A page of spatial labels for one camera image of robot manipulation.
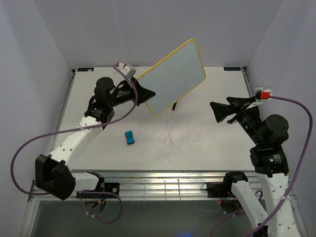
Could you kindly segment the yellow framed whiteboard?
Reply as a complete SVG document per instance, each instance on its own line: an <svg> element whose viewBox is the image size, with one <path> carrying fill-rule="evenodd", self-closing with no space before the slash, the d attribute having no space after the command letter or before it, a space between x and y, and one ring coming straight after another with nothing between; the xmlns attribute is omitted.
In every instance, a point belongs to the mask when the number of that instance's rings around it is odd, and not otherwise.
<svg viewBox="0 0 316 237"><path fill-rule="evenodd" d="M155 92L146 101L157 117L206 79L195 39L189 39L138 77L139 84Z"/></svg>

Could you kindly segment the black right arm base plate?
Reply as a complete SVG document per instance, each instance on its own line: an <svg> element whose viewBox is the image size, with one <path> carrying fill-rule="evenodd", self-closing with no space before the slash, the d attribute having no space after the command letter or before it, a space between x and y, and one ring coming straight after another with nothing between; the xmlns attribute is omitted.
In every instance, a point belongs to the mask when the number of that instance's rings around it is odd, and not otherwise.
<svg viewBox="0 0 316 237"><path fill-rule="evenodd" d="M201 187L202 191L207 192L208 198L234 198L235 195L228 191L223 183L205 182Z"/></svg>

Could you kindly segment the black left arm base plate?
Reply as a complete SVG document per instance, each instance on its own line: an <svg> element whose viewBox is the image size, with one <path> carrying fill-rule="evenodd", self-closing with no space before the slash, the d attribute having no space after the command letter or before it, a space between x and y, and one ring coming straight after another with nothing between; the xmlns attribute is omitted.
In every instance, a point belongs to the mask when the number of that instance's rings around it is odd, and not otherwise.
<svg viewBox="0 0 316 237"><path fill-rule="evenodd" d="M93 191L83 191L76 193L76 198L80 199L107 199L116 198L113 195L105 194L104 192L119 196L120 183L104 183Z"/></svg>

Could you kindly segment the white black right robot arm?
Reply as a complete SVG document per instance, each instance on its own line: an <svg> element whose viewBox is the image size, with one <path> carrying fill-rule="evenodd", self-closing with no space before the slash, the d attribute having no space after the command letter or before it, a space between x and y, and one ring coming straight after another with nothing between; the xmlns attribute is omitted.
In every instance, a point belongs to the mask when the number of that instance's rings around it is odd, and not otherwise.
<svg viewBox="0 0 316 237"><path fill-rule="evenodd" d="M253 193L250 182L241 171L226 173L220 194L235 196L248 217L252 237L298 237L291 201L285 196L288 188L286 155L282 144L288 139L288 122L280 115L260 119L256 97L227 97L228 104L211 102L217 122L232 116L228 124L237 122L255 146L250 159L261 184L263 207Z"/></svg>

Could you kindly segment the blue whiteboard eraser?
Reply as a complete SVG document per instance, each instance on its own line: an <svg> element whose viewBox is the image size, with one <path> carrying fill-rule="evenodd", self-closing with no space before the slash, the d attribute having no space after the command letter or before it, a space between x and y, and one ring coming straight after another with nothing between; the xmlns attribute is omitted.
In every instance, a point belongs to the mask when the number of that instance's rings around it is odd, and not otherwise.
<svg viewBox="0 0 316 237"><path fill-rule="evenodd" d="M126 137L126 143L128 145L132 145L132 144L135 143L135 140L134 140L134 137L133 137L133 132L131 130L125 132L125 137Z"/></svg>

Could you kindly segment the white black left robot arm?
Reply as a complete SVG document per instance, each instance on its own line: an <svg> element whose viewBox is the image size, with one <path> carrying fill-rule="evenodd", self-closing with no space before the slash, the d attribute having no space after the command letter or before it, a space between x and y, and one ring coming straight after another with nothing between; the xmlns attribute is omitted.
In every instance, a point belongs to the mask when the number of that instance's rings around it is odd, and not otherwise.
<svg viewBox="0 0 316 237"><path fill-rule="evenodd" d="M139 82L121 81L115 85L109 77L97 80L78 130L48 155L39 155L35 161L36 187L66 200L78 192L80 198L100 197L104 191L104 177L95 172L73 173L72 170L85 148L98 136L115 115L114 107L132 101L140 105L155 96Z"/></svg>

